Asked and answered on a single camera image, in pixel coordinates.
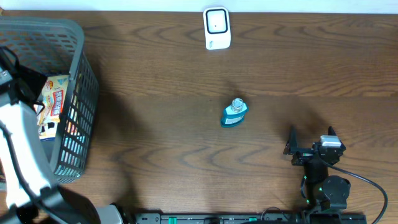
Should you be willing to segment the teal mouthwash bottle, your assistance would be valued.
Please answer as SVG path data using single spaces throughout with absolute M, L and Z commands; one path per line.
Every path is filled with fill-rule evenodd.
M 248 112 L 247 104 L 240 98 L 235 98 L 229 106 L 223 110 L 221 126 L 230 128 L 241 124 Z

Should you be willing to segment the white barcode scanner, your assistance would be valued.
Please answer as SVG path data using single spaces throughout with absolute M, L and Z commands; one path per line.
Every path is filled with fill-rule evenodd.
M 203 12 L 207 50 L 227 49 L 231 45 L 229 11 L 225 7 L 209 7 Z

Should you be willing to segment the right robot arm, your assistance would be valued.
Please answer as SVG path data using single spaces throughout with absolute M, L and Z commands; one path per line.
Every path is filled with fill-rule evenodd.
M 284 154 L 292 156 L 293 166 L 304 168 L 301 194 L 308 204 L 302 211 L 304 223 L 341 223 L 351 184 L 347 179 L 330 175 L 328 169 L 340 161 L 345 150 L 332 127 L 311 147 L 300 147 L 296 130 L 291 127 Z

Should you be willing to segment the black mounting rail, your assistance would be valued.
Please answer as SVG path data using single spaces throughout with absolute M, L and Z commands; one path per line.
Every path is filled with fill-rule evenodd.
M 138 213 L 134 216 L 136 224 L 366 224 L 364 215 L 311 215 L 305 218 L 299 214 L 265 213 L 256 214 L 159 214 L 159 213 Z

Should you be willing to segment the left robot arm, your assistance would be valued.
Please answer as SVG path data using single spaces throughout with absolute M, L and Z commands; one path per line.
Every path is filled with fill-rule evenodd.
M 88 198 L 60 185 L 47 159 L 34 108 L 46 80 L 1 47 L 1 164 L 9 206 L 1 223 L 34 223 L 39 212 L 52 223 L 101 223 Z

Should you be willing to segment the yellow snack bag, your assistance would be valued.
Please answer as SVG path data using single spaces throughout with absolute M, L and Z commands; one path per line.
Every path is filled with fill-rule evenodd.
M 37 113 L 39 139 L 42 141 L 55 138 L 63 111 L 69 77 L 69 75 L 47 77 L 39 96 L 39 105 L 34 106 Z

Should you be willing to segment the grey plastic shopping basket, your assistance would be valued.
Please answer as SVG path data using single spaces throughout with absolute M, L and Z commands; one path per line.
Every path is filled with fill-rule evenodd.
M 1 18 L 1 45 L 14 52 L 22 66 L 48 77 L 69 76 L 55 137 L 42 143 L 63 184 L 84 174 L 99 96 L 84 42 L 83 29 L 69 19 Z

